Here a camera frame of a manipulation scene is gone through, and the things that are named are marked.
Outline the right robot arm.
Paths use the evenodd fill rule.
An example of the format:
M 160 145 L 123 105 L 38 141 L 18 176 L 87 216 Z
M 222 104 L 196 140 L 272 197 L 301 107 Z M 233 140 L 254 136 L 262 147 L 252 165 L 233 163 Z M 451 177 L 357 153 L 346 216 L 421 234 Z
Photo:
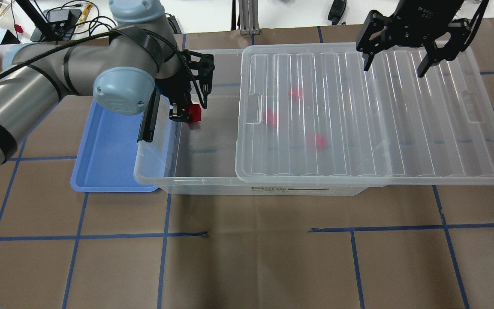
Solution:
M 441 61 L 452 61 L 467 48 L 471 35 L 468 19 L 455 19 L 462 0 L 400 0 L 390 16 L 371 10 L 356 40 L 368 72 L 376 54 L 394 46 L 421 48 L 427 54 L 417 69 L 423 78 Z

